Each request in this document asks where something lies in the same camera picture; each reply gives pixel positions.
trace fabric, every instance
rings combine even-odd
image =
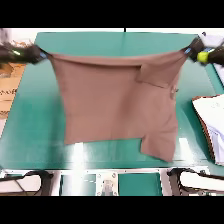
[[[141,152],[172,161],[182,50],[124,58],[49,56],[66,115],[65,144],[142,138]]]

